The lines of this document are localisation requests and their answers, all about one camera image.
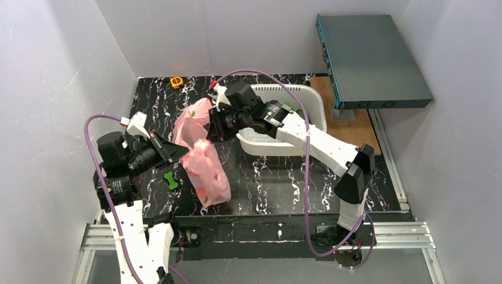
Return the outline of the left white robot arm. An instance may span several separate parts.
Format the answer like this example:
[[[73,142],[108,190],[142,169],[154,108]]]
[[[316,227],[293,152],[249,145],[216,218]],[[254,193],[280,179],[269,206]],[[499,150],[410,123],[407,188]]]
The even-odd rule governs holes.
[[[170,213],[143,218],[141,174],[169,167],[189,150],[164,140],[119,131],[97,140],[102,157],[93,181],[112,235],[121,283],[173,283],[169,272],[170,245],[175,236]]]

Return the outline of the pink plastic bag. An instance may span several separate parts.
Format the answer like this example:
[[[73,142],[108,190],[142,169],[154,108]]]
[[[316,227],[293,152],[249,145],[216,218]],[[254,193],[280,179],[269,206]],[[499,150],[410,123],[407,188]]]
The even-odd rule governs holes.
[[[228,202],[230,183],[216,148],[207,139],[211,101],[202,98],[186,107],[174,123],[172,142],[189,152],[181,158],[197,197],[204,208]]]

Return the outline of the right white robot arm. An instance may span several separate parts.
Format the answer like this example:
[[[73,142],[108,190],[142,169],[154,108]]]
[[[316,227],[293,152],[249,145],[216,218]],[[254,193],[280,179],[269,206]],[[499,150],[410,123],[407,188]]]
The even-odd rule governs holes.
[[[356,146],[339,140],[310,124],[307,114],[276,99],[264,101],[255,86],[236,82],[228,87],[214,82],[216,104],[209,111],[207,138],[212,142],[235,138],[244,130],[266,135],[295,147],[305,158],[315,158],[339,178],[334,191],[340,199],[337,227],[358,228],[375,172],[375,151],[368,144]]]

